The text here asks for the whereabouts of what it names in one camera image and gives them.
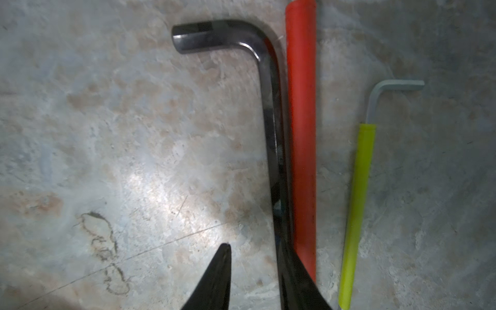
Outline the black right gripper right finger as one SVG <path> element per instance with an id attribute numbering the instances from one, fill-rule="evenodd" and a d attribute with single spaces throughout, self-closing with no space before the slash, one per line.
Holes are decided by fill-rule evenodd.
<path id="1" fill-rule="evenodd" d="M 277 259 L 281 309 L 332 310 L 292 247 L 279 244 Z"/>

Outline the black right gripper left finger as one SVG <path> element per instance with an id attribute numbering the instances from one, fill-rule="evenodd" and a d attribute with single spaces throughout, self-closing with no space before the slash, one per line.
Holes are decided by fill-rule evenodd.
<path id="1" fill-rule="evenodd" d="M 212 258 L 183 310 L 226 310 L 231 293 L 231 246 L 223 243 Z"/>

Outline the large black hex key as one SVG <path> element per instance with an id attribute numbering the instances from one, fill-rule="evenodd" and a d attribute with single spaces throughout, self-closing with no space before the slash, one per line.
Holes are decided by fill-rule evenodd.
<path id="1" fill-rule="evenodd" d="M 291 241 L 284 96 L 278 56 L 269 36 L 256 25 L 237 19 L 175 25 L 171 36 L 180 54 L 239 48 L 254 56 L 260 78 L 275 244 L 280 247 Z"/>

